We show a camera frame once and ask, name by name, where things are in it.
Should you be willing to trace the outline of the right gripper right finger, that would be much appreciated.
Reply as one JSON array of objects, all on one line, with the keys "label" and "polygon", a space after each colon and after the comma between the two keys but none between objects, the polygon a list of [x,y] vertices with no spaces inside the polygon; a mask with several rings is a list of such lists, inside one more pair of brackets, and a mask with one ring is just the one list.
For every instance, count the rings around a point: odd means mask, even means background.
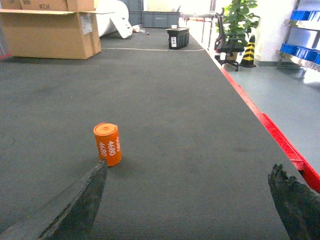
[{"label": "right gripper right finger", "polygon": [[320,194],[288,176],[282,164],[268,174],[268,185],[277,213],[291,240],[320,238]]}]

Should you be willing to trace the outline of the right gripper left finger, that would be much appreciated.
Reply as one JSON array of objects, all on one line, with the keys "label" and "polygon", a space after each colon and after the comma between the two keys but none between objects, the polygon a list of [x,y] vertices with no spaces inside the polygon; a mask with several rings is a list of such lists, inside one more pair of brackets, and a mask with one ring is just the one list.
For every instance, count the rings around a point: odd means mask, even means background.
[{"label": "right gripper left finger", "polygon": [[87,240],[107,179],[101,161],[32,215],[0,234],[2,240]]}]

